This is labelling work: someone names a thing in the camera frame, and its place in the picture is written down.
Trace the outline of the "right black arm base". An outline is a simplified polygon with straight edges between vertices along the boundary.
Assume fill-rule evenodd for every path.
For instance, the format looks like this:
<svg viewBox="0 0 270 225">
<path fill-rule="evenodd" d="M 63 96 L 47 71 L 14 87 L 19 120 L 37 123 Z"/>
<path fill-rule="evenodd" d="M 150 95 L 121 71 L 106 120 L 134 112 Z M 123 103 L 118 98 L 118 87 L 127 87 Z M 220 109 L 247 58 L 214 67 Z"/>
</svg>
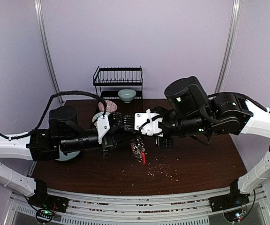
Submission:
<svg viewBox="0 0 270 225">
<path fill-rule="evenodd" d="M 235 179 L 230 184 L 230 193 L 226 195 L 214 196 L 209 199 L 212 212 L 227 210 L 249 203 L 250 194 L 241 194 L 238 188 L 239 179 Z"/>
</svg>

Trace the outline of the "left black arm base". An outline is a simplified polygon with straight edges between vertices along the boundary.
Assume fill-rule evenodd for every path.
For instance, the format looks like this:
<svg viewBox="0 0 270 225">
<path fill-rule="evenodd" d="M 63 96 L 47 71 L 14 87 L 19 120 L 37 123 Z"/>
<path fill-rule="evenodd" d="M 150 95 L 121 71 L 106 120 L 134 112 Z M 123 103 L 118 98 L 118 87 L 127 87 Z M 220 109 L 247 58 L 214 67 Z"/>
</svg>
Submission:
<svg viewBox="0 0 270 225">
<path fill-rule="evenodd" d="M 47 184 L 40 180 L 34 179 L 34 195 L 28 198 L 28 203 L 39 208 L 65 213 L 69 200 L 65 197 L 50 195 L 47 192 Z"/>
</svg>

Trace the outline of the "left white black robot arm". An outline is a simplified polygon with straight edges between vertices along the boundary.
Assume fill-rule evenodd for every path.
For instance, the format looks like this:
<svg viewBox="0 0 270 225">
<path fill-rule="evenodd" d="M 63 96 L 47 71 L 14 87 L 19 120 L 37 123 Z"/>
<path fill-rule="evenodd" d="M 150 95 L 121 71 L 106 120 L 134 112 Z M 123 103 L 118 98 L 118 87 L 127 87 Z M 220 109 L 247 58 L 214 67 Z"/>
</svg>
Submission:
<svg viewBox="0 0 270 225">
<path fill-rule="evenodd" d="M 61 106 L 49 112 L 47 129 L 36 128 L 8 137 L 0 134 L 0 159 L 66 162 L 83 151 L 112 149 L 135 135 L 125 121 L 127 118 L 119 113 L 106 113 L 98 118 L 97 128 L 83 129 L 78 124 L 77 110 L 69 105 Z M 53 202 L 44 181 L 23 176 L 1 162 L 0 183 L 35 200 L 42 208 L 50 207 Z"/>
</svg>

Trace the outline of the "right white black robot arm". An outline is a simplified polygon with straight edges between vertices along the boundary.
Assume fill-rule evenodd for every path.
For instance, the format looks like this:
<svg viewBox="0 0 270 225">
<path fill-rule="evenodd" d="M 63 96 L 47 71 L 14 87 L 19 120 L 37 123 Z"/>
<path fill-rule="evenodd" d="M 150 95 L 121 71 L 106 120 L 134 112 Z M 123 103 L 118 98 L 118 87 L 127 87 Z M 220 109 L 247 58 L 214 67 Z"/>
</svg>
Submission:
<svg viewBox="0 0 270 225">
<path fill-rule="evenodd" d="M 172 110 L 135 114 L 136 131 L 164 139 L 221 134 L 253 134 L 270 139 L 270 109 L 248 96 L 233 92 L 207 95 L 199 80 L 181 78 L 169 84 L 165 97 Z M 247 174 L 238 179 L 225 203 L 235 207 L 270 176 L 270 150 Z"/>
</svg>

